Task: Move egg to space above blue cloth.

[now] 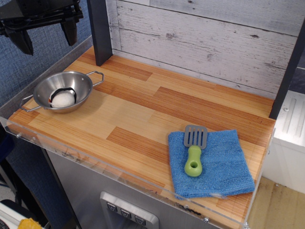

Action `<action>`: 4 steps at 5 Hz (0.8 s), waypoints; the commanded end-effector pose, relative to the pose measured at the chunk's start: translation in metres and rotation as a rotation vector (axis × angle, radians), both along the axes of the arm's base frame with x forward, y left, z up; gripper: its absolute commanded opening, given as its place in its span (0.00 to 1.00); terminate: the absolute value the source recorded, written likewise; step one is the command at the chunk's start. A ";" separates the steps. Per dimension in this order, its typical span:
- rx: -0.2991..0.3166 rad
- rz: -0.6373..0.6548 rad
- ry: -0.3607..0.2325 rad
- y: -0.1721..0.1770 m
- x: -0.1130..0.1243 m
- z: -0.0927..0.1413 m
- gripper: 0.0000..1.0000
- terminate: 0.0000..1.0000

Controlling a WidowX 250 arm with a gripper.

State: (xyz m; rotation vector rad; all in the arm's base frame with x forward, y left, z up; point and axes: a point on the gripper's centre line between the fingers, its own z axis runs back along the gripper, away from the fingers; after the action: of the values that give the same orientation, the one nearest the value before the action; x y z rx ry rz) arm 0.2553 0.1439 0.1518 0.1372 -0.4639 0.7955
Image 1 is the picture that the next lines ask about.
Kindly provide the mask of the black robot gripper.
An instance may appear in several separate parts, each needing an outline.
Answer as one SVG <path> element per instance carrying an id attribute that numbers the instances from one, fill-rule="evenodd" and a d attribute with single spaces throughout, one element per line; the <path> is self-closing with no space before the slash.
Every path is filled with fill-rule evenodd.
<path id="1" fill-rule="evenodd" d="M 76 22 L 83 18 L 78 0 L 10 0 L 0 5 L 0 31 L 24 53 L 33 55 L 26 30 L 61 23 L 70 46 L 77 42 Z"/>

